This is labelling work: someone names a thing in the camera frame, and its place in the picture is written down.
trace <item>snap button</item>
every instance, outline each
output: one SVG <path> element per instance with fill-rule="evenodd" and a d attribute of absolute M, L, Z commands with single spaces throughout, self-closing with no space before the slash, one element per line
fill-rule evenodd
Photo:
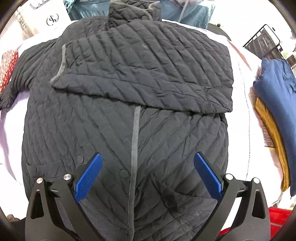
<path fill-rule="evenodd" d="M 121 178 L 128 178 L 128 176 L 129 176 L 128 171 L 125 170 L 125 169 L 121 169 L 119 171 L 119 175 L 120 175 Z"/>
<path fill-rule="evenodd" d="M 78 155 L 78 156 L 77 156 L 77 162 L 78 162 L 79 164 L 82 164 L 82 163 L 84 162 L 84 158 L 83 158 L 83 156 Z"/>

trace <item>silver bolt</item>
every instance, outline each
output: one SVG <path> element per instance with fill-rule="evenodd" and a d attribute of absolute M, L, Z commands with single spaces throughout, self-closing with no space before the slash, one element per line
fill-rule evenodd
<path fill-rule="evenodd" d="M 66 180 L 66 181 L 68 181 L 68 180 L 70 180 L 71 179 L 71 174 L 66 174 L 65 176 L 64 176 L 64 180 Z"/>
<path fill-rule="evenodd" d="M 38 178 L 37 180 L 36 180 L 36 182 L 38 183 L 38 184 L 40 184 L 40 183 L 42 183 L 43 182 L 43 178 Z"/>
<path fill-rule="evenodd" d="M 260 183 L 260 180 L 258 178 L 254 178 L 253 181 L 254 181 L 254 183 L 257 183 L 257 184 Z"/>
<path fill-rule="evenodd" d="M 232 180 L 233 179 L 233 176 L 231 174 L 229 174 L 229 173 L 226 174 L 225 177 L 226 177 L 227 180 Z"/>

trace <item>logo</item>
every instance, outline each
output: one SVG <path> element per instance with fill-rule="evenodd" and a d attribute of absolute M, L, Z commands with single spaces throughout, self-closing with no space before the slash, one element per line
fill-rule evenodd
<path fill-rule="evenodd" d="M 50 15 L 47 20 L 46 23 L 48 26 L 52 26 L 54 24 L 56 24 L 56 22 L 59 20 L 59 16 L 57 13 L 54 13 L 53 15 Z"/>

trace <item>red patterned fabric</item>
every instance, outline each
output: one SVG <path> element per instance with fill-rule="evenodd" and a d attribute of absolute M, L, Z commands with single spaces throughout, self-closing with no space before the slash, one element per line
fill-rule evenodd
<path fill-rule="evenodd" d="M 0 93 L 4 90 L 4 87 L 8 84 L 13 68 L 18 59 L 17 50 L 9 50 L 2 55 L 2 62 L 0 66 Z"/>

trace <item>blue gripper pad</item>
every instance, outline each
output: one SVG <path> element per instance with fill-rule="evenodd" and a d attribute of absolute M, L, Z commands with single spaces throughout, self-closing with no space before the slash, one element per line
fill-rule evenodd
<path fill-rule="evenodd" d="M 79 202 L 81 199 L 86 198 L 86 195 L 91 189 L 91 186 L 94 180 L 96 179 L 97 175 L 99 174 L 102 166 L 103 166 L 102 155 L 97 154 L 75 185 L 74 198 L 76 202 Z"/>
<path fill-rule="evenodd" d="M 210 196 L 219 202 L 222 199 L 221 182 L 218 180 L 217 176 L 199 153 L 194 155 L 193 162 L 194 167 L 202 179 L 205 187 L 207 188 Z"/>

